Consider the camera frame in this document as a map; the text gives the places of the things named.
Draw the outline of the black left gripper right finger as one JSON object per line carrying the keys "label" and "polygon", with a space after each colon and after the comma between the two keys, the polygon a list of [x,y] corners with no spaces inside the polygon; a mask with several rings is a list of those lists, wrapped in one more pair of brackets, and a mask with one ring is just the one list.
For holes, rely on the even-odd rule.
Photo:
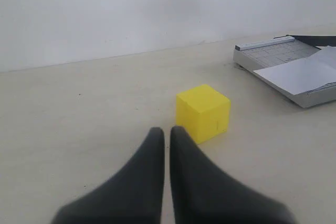
{"label": "black left gripper right finger", "polygon": [[286,205],[222,171],[181,126],[171,128],[170,181],[176,223],[297,223]]}

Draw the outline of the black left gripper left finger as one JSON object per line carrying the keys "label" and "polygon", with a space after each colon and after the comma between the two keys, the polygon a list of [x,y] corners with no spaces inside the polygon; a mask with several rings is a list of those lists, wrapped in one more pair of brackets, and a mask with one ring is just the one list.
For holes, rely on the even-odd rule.
{"label": "black left gripper left finger", "polygon": [[62,206],[52,223],[160,223],[164,148],[163,130],[150,128],[138,150],[115,175]]}

